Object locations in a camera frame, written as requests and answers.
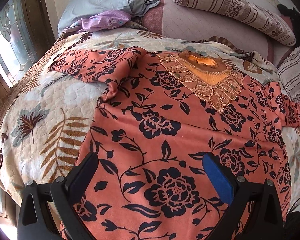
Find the dress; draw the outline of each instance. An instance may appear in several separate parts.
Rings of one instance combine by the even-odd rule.
[[[212,60],[227,69],[219,82],[199,78],[177,53],[139,47],[68,50],[50,67],[109,84],[78,157],[96,152],[98,169],[74,205],[97,239],[206,238],[227,208],[203,170],[206,152],[236,176],[273,180],[285,218],[291,181],[281,128],[300,127],[300,103],[279,83],[262,86],[231,61]]]

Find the striped bolster cushion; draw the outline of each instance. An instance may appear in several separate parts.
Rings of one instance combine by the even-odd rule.
[[[273,12],[246,0],[173,0],[178,5],[225,15],[246,23],[280,43],[293,46],[296,38],[285,21]]]
[[[277,75],[291,99],[300,102],[300,47],[294,49],[284,60]]]

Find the black fabric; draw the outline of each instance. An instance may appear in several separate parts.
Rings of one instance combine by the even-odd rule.
[[[295,47],[300,47],[300,13],[298,13],[295,8],[288,9],[283,4],[278,4],[277,7],[284,16],[290,17],[293,27],[293,33],[296,36]]]

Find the dress sleeve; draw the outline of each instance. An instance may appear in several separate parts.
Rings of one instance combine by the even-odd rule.
[[[270,100],[270,107],[280,118],[282,126],[300,127],[300,103],[292,102],[288,96],[283,95],[279,83],[265,85],[264,94]]]

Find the quilted blanket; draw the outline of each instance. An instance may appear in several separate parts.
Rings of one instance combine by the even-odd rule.
[[[263,85],[279,81],[271,69],[243,64],[243,60],[228,55],[226,48],[215,42],[197,44],[128,28],[70,36],[57,43],[26,74],[18,91],[0,112],[0,186],[17,204],[21,204],[21,192],[29,179],[47,183],[71,170],[89,130],[97,99],[107,87],[104,83],[85,83],[60,72],[50,72],[48,68],[55,57],[69,48],[114,50],[132,46],[147,51],[189,50],[201,55],[212,50],[223,59],[231,59],[235,68]],[[297,155],[300,160],[300,130],[286,127],[282,136],[287,159]],[[300,198],[300,165],[298,172],[294,166],[290,165],[290,206]]]

